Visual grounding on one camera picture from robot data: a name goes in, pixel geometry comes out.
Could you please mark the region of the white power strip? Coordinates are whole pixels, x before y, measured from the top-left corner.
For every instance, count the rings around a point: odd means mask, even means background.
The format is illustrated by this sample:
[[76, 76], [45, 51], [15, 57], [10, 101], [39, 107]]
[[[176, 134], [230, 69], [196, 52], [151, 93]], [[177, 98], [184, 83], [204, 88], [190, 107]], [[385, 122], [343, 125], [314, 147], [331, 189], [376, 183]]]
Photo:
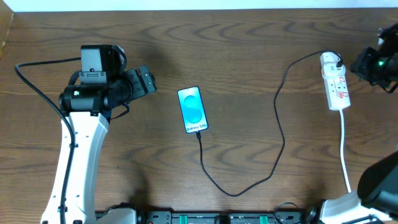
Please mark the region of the white power strip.
[[351, 106], [345, 76], [324, 80], [328, 107], [332, 111], [343, 110]]

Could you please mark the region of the blue screen Galaxy smartphone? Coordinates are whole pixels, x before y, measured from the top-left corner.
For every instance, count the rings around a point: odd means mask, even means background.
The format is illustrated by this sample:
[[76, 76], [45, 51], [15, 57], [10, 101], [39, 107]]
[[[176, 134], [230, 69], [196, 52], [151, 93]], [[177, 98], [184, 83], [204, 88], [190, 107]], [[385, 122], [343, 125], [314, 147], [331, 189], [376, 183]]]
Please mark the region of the blue screen Galaxy smartphone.
[[208, 129], [208, 120], [198, 86], [181, 89], [177, 92], [178, 102], [187, 134]]

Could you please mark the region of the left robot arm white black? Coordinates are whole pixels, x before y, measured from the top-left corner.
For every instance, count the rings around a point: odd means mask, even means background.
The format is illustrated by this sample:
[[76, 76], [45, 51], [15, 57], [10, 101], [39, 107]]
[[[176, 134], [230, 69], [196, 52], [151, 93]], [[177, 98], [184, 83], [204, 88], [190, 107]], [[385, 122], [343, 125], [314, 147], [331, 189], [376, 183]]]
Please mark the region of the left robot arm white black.
[[62, 144], [55, 182], [41, 223], [140, 223], [146, 218], [121, 203], [100, 215], [95, 187], [101, 148], [111, 111], [156, 91], [147, 65], [102, 79], [103, 72], [79, 72], [60, 95]]

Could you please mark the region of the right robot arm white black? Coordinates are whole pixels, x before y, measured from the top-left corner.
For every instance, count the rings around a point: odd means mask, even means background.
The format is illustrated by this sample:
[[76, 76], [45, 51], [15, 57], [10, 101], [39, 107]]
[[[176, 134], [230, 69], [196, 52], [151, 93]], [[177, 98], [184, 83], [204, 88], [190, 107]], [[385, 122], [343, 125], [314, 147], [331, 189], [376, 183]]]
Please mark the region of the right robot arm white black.
[[[339, 112], [341, 139], [345, 139], [344, 109], [351, 104], [346, 84], [346, 68], [340, 55], [326, 51], [320, 56], [328, 107]], [[379, 85], [387, 93], [397, 89], [397, 51], [366, 48], [350, 70], [371, 85]], [[356, 190], [349, 183], [344, 146], [340, 161], [348, 193], [329, 199], [316, 209], [317, 223], [383, 223], [397, 218], [397, 153], [367, 168]]]

